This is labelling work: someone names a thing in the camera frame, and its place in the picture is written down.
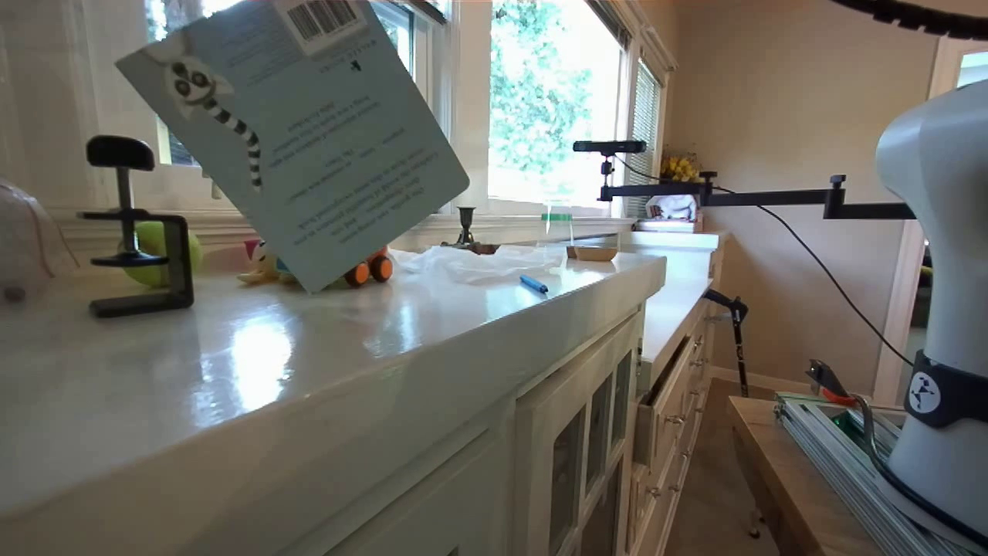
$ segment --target tennis ball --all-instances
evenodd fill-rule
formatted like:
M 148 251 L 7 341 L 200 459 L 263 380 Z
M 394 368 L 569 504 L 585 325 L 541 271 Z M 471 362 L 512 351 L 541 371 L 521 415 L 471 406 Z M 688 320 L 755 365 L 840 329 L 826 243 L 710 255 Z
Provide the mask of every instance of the tennis ball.
M 133 228 L 134 235 L 137 236 L 137 248 L 149 255 L 165 255 L 165 225 L 160 222 L 141 222 Z M 199 269 L 203 262 L 203 248 L 199 245 L 199 238 L 189 232 L 189 260 L 192 262 L 192 271 Z M 168 285 L 168 265 L 158 266 L 137 266 L 125 268 L 123 272 L 135 282 L 150 286 L 152 288 L 162 288 Z

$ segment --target logo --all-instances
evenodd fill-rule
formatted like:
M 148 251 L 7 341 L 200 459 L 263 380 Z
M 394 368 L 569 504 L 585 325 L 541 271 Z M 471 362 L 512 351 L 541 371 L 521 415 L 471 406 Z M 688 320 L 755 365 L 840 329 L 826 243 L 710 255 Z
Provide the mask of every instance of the logo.
M 909 407 L 918 414 L 928 414 L 940 406 L 940 387 L 923 372 L 913 375 L 909 384 Z

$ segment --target yellow flowers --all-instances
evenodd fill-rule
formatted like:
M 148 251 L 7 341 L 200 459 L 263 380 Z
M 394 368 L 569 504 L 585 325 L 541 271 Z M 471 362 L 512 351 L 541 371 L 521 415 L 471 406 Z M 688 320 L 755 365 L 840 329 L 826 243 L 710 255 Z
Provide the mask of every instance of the yellow flowers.
M 695 152 L 667 154 L 662 157 L 659 176 L 676 181 L 700 181 L 700 163 Z

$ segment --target blue pen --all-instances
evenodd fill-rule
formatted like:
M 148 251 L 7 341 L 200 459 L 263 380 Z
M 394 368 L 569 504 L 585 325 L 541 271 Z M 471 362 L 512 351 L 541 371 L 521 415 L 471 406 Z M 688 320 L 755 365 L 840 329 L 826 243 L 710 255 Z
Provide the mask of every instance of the blue pen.
M 549 293 L 549 287 L 546 286 L 545 284 L 542 284 L 541 282 L 539 282 L 535 278 L 533 278 L 531 276 L 526 276 L 525 274 L 523 274 L 521 276 L 521 278 L 522 278 L 522 283 L 525 284 L 526 286 L 532 288 L 533 290 L 535 290 L 535 291 L 537 291 L 537 292 L 539 292 L 541 294 L 547 294 L 547 293 Z

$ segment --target book cover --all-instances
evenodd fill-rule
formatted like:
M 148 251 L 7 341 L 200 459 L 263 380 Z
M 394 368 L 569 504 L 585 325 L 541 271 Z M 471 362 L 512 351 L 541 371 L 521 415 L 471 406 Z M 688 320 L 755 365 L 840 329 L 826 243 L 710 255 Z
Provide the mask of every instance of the book cover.
M 466 189 L 364 0 L 241 2 L 117 67 L 310 292 Z

